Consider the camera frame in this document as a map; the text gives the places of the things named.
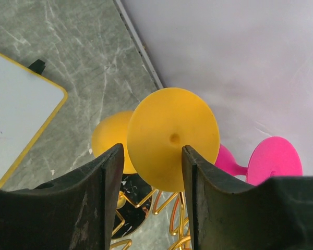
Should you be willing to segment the orange wine glass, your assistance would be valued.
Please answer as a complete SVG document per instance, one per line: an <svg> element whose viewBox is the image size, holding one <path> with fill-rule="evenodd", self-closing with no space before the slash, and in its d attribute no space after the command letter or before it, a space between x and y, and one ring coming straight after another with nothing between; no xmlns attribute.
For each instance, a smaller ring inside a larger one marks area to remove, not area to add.
<svg viewBox="0 0 313 250"><path fill-rule="evenodd" d="M208 104L178 87L157 90L135 110L104 118L91 136L95 157L113 145L124 148L124 174L137 173L149 185L166 192L184 191L182 148L193 147L215 163L220 134Z"/></svg>

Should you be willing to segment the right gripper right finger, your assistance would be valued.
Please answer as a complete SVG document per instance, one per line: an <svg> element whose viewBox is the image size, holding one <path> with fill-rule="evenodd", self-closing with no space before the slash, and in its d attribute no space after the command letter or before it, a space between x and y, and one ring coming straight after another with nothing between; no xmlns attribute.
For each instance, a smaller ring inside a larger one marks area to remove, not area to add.
<svg viewBox="0 0 313 250"><path fill-rule="evenodd" d="M245 183L182 149L193 249L313 249L313 177Z"/></svg>

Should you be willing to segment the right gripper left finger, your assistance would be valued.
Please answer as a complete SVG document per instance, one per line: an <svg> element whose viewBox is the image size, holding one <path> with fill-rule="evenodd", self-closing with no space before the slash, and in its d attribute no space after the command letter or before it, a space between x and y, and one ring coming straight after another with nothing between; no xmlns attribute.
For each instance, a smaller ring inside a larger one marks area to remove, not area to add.
<svg viewBox="0 0 313 250"><path fill-rule="evenodd" d="M34 189L0 190L0 249L109 249L124 148Z"/></svg>

